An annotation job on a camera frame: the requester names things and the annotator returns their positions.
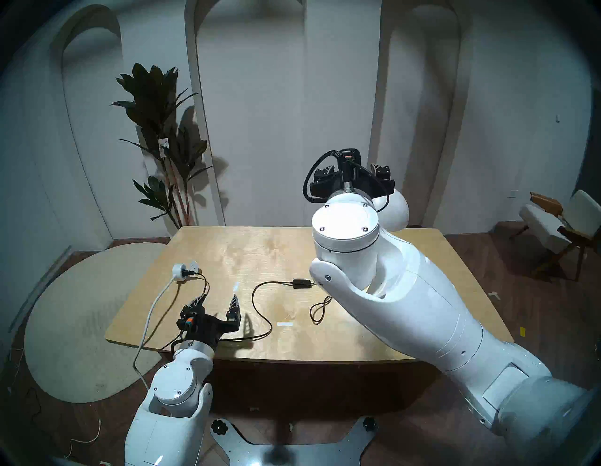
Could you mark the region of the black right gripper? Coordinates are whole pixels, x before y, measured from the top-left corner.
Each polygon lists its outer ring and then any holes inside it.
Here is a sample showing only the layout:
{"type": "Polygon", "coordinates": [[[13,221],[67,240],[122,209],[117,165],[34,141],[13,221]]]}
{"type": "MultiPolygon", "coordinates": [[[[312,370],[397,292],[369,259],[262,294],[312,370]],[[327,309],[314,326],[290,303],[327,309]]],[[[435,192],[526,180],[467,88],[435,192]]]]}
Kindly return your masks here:
{"type": "MultiPolygon", "coordinates": [[[[386,197],[394,192],[394,180],[391,179],[389,166],[376,163],[370,164],[370,175],[356,171],[351,181],[353,189],[366,194],[369,198],[386,197]]],[[[340,171],[335,171],[335,165],[318,168],[314,171],[310,183],[310,194],[315,198],[329,198],[334,192],[343,190],[343,180],[340,171]]]]}

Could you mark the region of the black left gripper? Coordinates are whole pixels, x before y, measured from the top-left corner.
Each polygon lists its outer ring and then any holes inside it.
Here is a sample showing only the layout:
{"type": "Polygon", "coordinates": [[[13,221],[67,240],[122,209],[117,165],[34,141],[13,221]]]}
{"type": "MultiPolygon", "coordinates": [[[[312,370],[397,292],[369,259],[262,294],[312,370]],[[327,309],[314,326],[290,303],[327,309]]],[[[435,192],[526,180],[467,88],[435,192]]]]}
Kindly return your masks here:
{"type": "Polygon", "coordinates": [[[203,306],[206,297],[207,293],[203,293],[185,305],[176,325],[181,332],[185,333],[184,340],[202,342],[215,350],[223,334],[236,332],[240,328],[239,299],[236,294],[233,295],[226,319],[220,320],[206,313],[203,306]]]}

